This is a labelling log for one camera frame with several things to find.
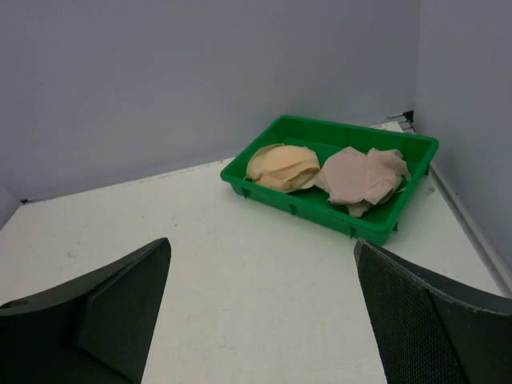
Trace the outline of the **beige bra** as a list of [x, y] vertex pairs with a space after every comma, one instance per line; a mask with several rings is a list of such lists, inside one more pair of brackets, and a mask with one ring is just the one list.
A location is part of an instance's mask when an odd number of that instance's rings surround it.
[[311, 188], [320, 170], [314, 151], [278, 143], [254, 153], [246, 166], [246, 178], [256, 185], [288, 194]]

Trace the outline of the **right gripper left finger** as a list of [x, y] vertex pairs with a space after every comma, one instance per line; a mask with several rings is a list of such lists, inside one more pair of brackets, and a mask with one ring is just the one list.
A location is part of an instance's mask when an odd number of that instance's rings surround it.
[[1, 306], [3, 383], [140, 383], [171, 261], [167, 238]]

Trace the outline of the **green plastic tray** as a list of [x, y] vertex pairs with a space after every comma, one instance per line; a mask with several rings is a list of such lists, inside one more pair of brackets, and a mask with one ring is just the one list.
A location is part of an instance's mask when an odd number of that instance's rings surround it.
[[[283, 143], [305, 146], [316, 153], [320, 163], [347, 146], [363, 153], [375, 148], [400, 150], [411, 173], [403, 180], [402, 192], [385, 204], [370, 209], [360, 218], [351, 217], [347, 208], [330, 204], [327, 192], [316, 186], [284, 194], [258, 186], [246, 176], [250, 158], [261, 147]], [[220, 173], [238, 195], [304, 218], [352, 238], [367, 238], [384, 245], [398, 228], [398, 220], [420, 180], [429, 173], [430, 162], [438, 150], [437, 139], [411, 133], [379, 130], [340, 122], [283, 115], [274, 120]]]

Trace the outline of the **pink bra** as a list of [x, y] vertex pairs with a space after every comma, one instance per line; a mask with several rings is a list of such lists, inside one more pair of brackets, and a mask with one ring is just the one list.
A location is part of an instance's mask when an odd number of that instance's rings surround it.
[[399, 150], [373, 148], [364, 154], [348, 146], [324, 162], [315, 185], [328, 193], [329, 203], [360, 218], [387, 202], [403, 180], [410, 180], [410, 172]]

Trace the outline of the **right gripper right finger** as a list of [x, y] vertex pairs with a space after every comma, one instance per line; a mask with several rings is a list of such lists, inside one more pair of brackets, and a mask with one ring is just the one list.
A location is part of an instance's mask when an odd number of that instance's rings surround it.
[[388, 383], [509, 383], [511, 300], [360, 238], [354, 257]]

